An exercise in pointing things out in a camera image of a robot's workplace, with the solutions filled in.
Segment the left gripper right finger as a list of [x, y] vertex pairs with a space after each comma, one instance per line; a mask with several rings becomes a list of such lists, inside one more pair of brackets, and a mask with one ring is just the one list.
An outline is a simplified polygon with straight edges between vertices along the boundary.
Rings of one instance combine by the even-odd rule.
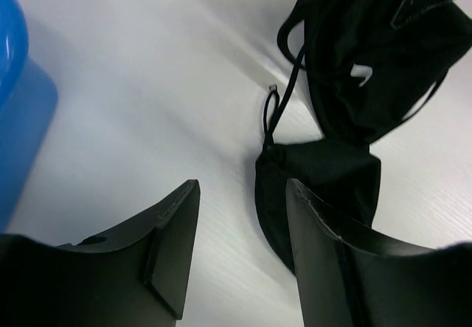
[[429, 249], [379, 233], [300, 181], [287, 215], [306, 326], [469, 326], [471, 244]]

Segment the black bra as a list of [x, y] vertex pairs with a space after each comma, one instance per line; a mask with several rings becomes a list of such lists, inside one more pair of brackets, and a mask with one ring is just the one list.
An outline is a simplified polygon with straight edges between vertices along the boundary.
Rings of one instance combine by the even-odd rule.
[[[370, 226], [381, 161], [369, 147], [434, 96], [471, 48], [471, 19], [455, 0], [297, 0], [277, 46], [293, 69], [285, 93], [272, 86], [265, 103], [254, 194], [265, 238], [293, 269], [287, 181]], [[274, 131], [300, 72], [322, 138], [278, 144]]]

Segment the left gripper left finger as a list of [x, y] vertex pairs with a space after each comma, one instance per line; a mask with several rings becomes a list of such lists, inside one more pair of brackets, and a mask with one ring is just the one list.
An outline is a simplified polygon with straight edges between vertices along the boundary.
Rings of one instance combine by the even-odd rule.
[[76, 245], [1, 236], [3, 326], [174, 326], [183, 316], [200, 186], [192, 179]]

